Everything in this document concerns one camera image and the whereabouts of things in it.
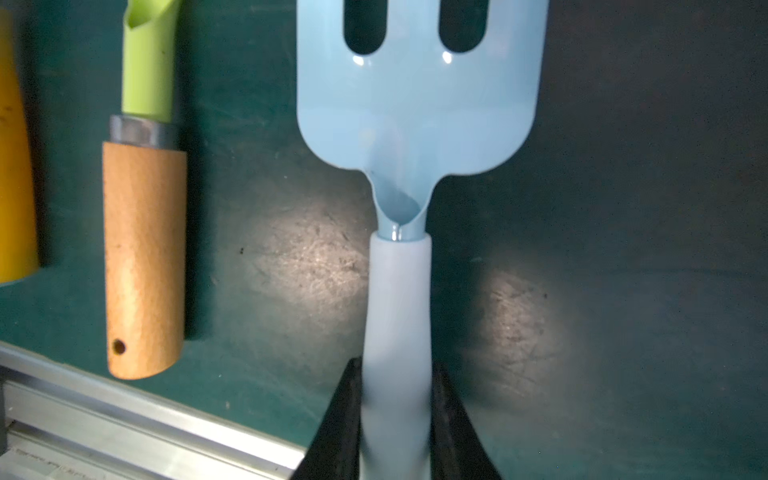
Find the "dark blue fork yellow handle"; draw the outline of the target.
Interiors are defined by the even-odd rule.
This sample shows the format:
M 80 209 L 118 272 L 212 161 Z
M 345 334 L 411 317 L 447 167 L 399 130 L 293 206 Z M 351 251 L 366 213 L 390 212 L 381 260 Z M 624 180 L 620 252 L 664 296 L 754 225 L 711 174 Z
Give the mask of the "dark blue fork yellow handle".
M 1 284 L 40 268 L 33 168 L 11 14 L 1 10 Z

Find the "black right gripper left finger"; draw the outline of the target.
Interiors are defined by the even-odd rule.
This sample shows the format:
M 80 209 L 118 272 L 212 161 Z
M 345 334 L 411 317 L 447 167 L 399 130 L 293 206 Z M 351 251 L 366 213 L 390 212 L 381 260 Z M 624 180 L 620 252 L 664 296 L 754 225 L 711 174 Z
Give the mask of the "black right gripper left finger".
M 362 359 L 348 361 L 293 480 L 360 478 Z

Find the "wooden handle tool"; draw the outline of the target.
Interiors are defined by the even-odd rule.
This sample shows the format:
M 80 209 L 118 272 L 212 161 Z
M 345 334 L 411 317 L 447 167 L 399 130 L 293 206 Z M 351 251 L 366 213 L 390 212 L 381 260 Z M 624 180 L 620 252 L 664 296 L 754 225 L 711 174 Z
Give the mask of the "wooden handle tool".
M 174 125 L 178 1 L 130 1 L 122 97 L 102 148 L 110 373 L 157 375 L 181 356 L 185 328 L 187 155 Z

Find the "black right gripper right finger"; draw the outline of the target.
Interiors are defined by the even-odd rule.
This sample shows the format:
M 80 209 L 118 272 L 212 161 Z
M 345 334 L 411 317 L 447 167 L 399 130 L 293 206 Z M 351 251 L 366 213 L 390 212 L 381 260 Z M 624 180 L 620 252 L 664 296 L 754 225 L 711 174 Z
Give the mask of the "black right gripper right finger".
M 433 366 L 429 445 L 432 479 L 502 479 L 441 364 Z

